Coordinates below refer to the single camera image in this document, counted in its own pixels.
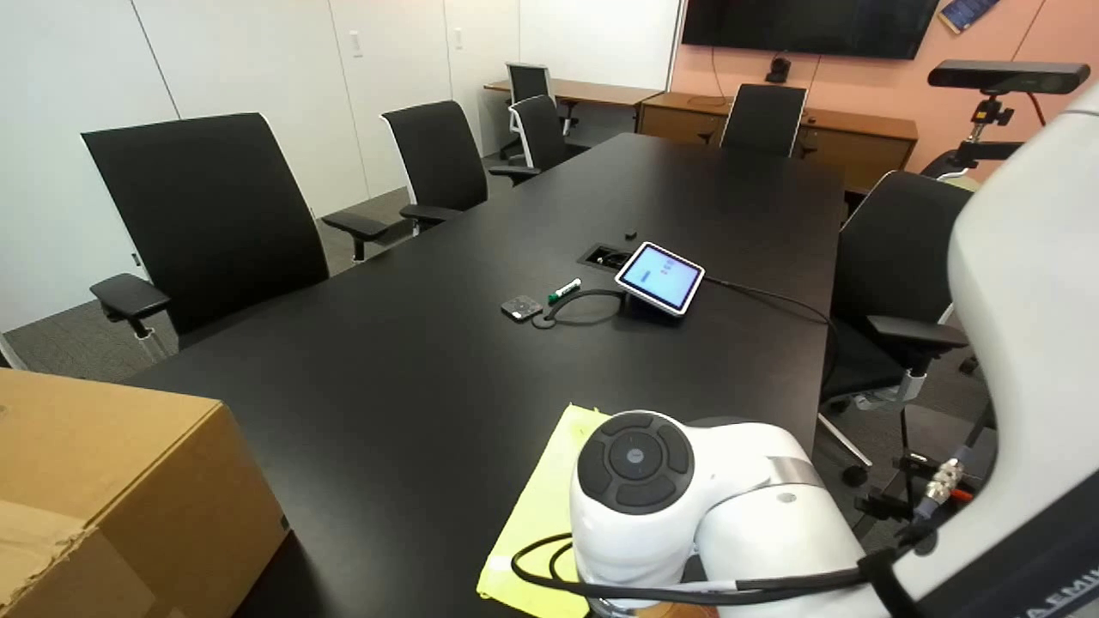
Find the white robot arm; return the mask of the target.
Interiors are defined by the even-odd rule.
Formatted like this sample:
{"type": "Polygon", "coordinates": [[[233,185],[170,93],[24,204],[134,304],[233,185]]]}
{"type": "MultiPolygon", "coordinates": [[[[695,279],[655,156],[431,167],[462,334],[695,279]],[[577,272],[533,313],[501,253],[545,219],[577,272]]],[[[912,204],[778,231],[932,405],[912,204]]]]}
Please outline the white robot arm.
{"type": "Polygon", "coordinates": [[[624,409],[569,472],[582,595],[721,618],[1058,618],[1095,597],[1099,88],[964,202],[949,290],[991,389],[996,464],[970,505],[868,554],[797,439],[624,409]]]}

